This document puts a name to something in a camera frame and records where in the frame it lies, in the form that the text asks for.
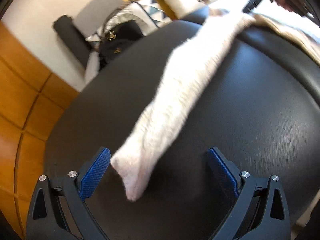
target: white cloth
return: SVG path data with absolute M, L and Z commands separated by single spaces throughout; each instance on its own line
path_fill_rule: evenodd
M 127 198 L 131 201 L 142 195 L 156 162 L 178 136 L 189 112 L 228 53 L 233 39 L 244 28 L 252 24 L 268 25 L 279 35 L 300 45 L 320 65 L 319 46 L 303 32 L 264 16 L 244 14 L 239 0 L 230 0 L 230 12 L 221 10 L 225 5 L 214 4 L 211 15 L 196 36 L 174 49 L 154 99 L 111 158 L 111 164 L 122 177 Z

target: black bag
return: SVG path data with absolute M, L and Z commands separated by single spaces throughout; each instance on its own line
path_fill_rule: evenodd
M 134 20 L 112 28 L 99 47 L 100 70 L 142 37 L 144 35 Z

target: leather seat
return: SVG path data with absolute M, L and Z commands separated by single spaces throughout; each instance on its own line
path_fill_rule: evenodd
M 100 146 L 114 153 L 152 100 L 172 49 L 199 28 L 175 21 L 104 68 L 52 131 L 45 173 L 78 170 Z M 319 86 L 319 67 L 299 48 L 268 30 L 246 29 L 157 163 L 142 198 L 127 201 L 109 167 L 86 201 L 90 211 L 111 240 L 208 239 L 231 206 L 206 163 L 205 151 L 217 146 L 240 170 L 278 175 L 295 222 L 320 187 Z

